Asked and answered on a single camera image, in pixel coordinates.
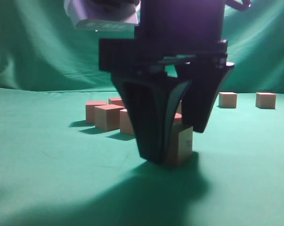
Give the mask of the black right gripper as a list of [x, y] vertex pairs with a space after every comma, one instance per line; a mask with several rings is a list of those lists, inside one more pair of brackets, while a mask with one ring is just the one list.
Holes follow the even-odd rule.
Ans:
[[[154, 65], [165, 57], [225, 54], [224, 0], [143, 0], [132, 39], [100, 39], [99, 69], [123, 73]], [[179, 79], [191, 80], [181, 101], [182, 123], [203, 133], [221, 86], [235, 68], [195, 60], [176, 65]]]

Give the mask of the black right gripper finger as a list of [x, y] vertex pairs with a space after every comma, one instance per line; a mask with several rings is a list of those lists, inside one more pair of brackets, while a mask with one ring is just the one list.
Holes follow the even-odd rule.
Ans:
[[113, 73], [111, 80], [128, 111], [140, 157], [163, 163], [177, 107], [192, 80], [169, 77], [166, 72]]

